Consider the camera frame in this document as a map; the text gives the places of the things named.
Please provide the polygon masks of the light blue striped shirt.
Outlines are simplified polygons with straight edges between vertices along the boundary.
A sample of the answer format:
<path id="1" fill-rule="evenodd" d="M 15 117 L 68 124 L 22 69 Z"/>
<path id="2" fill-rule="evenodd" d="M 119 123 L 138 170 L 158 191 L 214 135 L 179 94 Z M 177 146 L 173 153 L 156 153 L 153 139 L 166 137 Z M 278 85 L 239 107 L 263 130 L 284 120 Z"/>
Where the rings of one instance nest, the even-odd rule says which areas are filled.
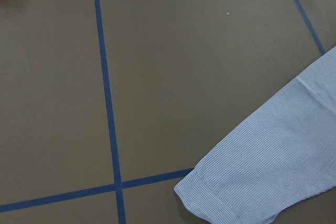
<path id="1" fill-rule="evenodd" d="M 210 223 L 271 223 L 335 187 L 335 50 L 244 119 L 174 188 Z"/>

